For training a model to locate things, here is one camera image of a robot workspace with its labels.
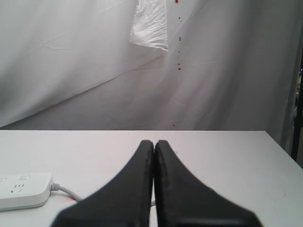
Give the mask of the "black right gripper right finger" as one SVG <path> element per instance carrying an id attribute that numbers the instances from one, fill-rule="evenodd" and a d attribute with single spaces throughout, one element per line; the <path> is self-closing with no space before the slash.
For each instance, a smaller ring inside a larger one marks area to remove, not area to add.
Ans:
<path id="1" fill-rule="evenodd" d="M 256 214 L 198 180 L 166 140 L 154 152 L 154 189 L 160 227 L 260 227 Z"/>

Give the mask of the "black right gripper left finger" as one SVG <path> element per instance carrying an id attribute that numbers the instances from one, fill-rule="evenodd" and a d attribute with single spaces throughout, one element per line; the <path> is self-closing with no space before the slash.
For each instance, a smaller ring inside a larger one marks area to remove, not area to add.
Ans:
<path id="1" fill-rule="evenodd" d="M 124 168 L 91 196 L 62 210 L 55 227 L 147 227 L 152 202 L 154 146 L 143 140 Z"/>

